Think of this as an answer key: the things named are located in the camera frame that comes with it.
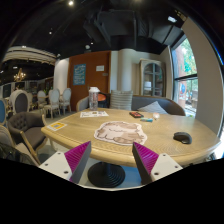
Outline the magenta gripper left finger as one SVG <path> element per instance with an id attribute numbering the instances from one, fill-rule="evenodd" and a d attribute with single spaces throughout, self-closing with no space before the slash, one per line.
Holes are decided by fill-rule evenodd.
<path id="1" fill-rule="evenodd" d="M 85 142 L 66 153 L 56 152 L 40 168 L 78 184 L 91 153 L 91 142 Z"/>

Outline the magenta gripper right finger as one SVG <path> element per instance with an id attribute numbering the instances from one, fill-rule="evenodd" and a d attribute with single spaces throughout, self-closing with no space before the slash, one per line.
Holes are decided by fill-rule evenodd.
<path id="1" fill-rule="evenodd" d="M 132 153 L 143 185 L 147 185 L 182 169 L 168 154 L 157 154 L 136 142 L 133 143 Z"/>

